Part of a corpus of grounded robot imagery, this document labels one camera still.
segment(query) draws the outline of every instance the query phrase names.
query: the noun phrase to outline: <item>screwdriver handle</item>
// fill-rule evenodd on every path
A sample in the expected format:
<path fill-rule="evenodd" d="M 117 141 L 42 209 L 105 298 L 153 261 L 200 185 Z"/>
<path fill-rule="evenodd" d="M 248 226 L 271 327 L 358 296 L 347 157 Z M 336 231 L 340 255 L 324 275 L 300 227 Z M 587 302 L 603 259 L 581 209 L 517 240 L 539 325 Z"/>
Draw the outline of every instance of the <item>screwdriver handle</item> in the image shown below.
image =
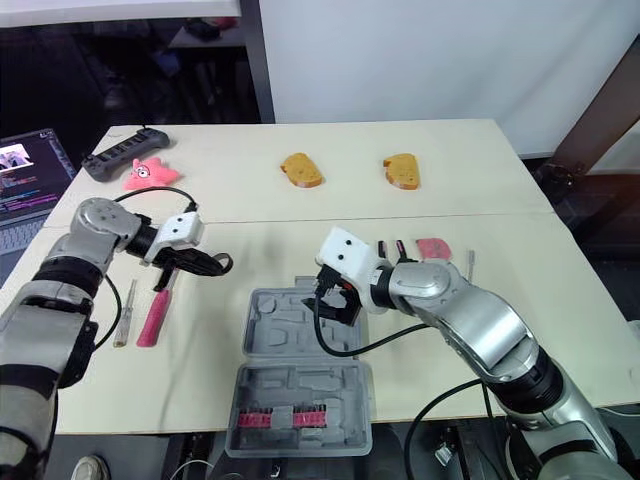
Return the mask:
<path fill-rule="evenodd" d="M 158 334 L 164 322 L 164 316 L 167 314 L 169 303 L 171 303 L 170 290 L 162 290 L 156 294 L 136 345 L 139 347 L 153 347 L 157 343 Z"/>

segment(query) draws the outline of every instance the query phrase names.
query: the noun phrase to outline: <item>toast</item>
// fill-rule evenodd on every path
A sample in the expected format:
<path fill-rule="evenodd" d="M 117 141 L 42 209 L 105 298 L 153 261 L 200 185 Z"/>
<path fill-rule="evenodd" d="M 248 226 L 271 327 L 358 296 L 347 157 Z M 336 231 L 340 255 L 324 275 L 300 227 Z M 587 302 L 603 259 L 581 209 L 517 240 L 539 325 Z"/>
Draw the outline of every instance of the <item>toast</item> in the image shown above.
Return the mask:
<path fill-rule="evenodd" d="M 320 170 L 306 153 L 294 153 L 287 157 L 280 169 L 287 174 L 291 183 L 301 188 L 317 187 L 324 180 Z"/>
<path fill-rule="evenodd" d="M 403 190 L 415 190 L 420 186 L 420 171 L 416 157 L 410 153 L 399 153 L 383 162 L 387 169 L 387 180 Z"/>

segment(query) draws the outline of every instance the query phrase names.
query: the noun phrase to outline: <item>keyboard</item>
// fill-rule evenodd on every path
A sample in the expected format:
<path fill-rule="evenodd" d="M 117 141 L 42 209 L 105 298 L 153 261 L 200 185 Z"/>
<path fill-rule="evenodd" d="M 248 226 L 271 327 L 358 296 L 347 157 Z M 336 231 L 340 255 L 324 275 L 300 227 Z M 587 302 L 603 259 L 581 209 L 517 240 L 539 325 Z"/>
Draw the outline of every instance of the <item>keyboard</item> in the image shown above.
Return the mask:
<path fill-rule="evenodd" d="M 43 223 L 44 219 L 39 219 L 0 230 L 0 255 L 27 248 Z"/>

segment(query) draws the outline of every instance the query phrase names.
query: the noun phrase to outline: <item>gray tool case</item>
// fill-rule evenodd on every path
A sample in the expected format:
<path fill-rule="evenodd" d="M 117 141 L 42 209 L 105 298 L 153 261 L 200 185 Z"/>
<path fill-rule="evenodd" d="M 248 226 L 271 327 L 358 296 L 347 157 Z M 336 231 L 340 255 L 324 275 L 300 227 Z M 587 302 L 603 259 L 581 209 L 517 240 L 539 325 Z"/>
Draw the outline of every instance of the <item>gray tool case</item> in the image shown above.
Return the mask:
<path fill-rule="evenodd" d="M 243 343 L 249 361 L 238 369 L 227 430 L 230 457 L 343 457 L 371 450 L 369 369 L 320 348 L 313 312 L 302 303 L 313 296 L 313 277 L 296 278 L 295 288 L 252 292 Z M 337 291 L 324 301 L 345 303 Z M 361 346 L 360 322 L 321 322 L 332 348 Z M 317 415 L 324 425 L 309 426 Z M 267 423 L 247 426 L 248 419 Z"/>

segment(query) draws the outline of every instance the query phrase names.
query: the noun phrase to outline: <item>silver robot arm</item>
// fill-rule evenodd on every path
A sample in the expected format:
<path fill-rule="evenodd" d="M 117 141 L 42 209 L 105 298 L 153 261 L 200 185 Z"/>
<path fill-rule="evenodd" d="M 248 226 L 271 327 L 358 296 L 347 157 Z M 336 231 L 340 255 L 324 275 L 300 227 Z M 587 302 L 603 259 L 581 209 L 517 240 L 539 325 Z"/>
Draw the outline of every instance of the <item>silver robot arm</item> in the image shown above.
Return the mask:
<path fill-rule="evenodd" d="M 504 299 L 470 284 L 453 264 L 392 266 L 339 228 L 316 262 L 323 267 L 320 282 L 323 271 L 333 280 L 338 274 L 357 290 L 366 311 L 397 309 L 437 328 L 522 432 L 540 463 L 540 479 L 585 478 L 577 467 L 586 464 L 590 475 L 601 473 L 589 478 L 631 478 L 616 463 L 609 429 L 523 319 Z"/>
<path fill-rule="evenodd" d="M 163 269 L 224 275 L 233 265 L 227 254 L 210 257 L 189 248 L 201 233 L 195 211 L 156 229 L 112 200 L 93 198 L 80 205 L 69 233 L 0 316 L 0 477 L 43 475 L 57 390 L 78 382 L 87 369 L 98 330 L 90 321 L 93 298 L 114 252 L 126 251 Z"/>

